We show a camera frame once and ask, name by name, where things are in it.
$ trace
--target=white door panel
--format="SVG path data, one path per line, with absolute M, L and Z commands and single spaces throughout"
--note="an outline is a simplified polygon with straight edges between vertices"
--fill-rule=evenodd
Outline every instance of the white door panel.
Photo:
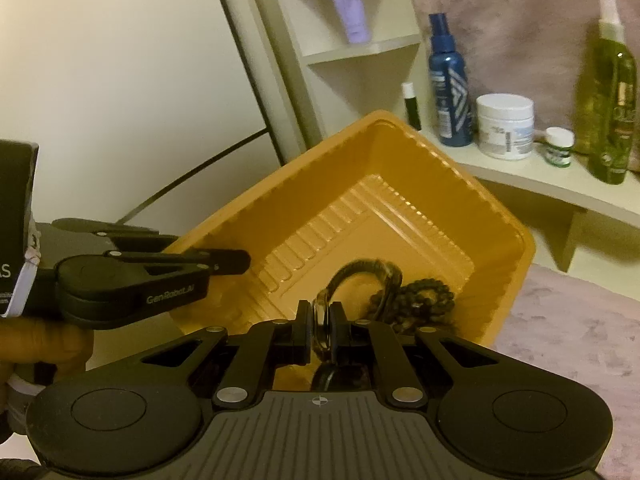
M 271 140 L 263 135 L 183 182 L 129 223 L 183 235 L 279 167 Z
M 39 221 L 114 221 L 264 128 L 220 0 L 0 0 L 0 137 Z

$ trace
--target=white jar lid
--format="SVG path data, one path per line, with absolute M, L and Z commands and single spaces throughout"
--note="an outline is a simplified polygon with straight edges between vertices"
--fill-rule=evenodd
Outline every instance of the white jar lid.
M 476 99 L 478 115 L 490 119 L 522 121 L 533 117 L 533 101 L 516 94 L 485 94 Z
M 574 145 L 575 136 L 571 130 L 552 126 L 546 129 L 545 140 L 558 148 L 570 148 Z

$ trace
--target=yellow plastic bin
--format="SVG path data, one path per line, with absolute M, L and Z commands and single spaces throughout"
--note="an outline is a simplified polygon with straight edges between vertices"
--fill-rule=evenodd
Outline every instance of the yellow plastic bin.
M 242 333 L 292 319 L 298 300 L 315 298 L 341 266 L 378 258 L 400 267 L 404 283 L 447 283 L 458 335 L 486 346 L 534 254 L 527 229 L 476 179 L 382 111 L 268 176 L 169 251 L 189 248 L 245 249 L 252 266 L 213 277 L 206 299 L 172 312 L 186 333 L 209 325 Z M 334 299 L 357 319 L 379 289 L 372 277 L 355 276 Z

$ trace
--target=lavender cosmetic tube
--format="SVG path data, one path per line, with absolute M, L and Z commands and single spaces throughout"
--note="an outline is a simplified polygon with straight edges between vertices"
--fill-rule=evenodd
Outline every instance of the lavender cosmetic tube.
M 371 41 L 371 32 L 367 27 L 362 0 L 333 0 L 338 11 L 349 43 L 367 43 Z

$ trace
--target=white strap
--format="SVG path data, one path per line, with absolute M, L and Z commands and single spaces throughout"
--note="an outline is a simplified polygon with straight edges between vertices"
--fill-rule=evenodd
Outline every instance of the white strap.
M 15 282 L 14 293 L 11 296 L 11 300 L 9 300 L 9 306 L 5 313 L 2 314 L 2 317 L 22 315 L 31 287 L 36 280 L 40 257 L 40 232 L 36 229 L 36 223 L 33 221 L 33 216 L 31 216 L 29 221 L 29 246 L 24 253 L 24 264 Z

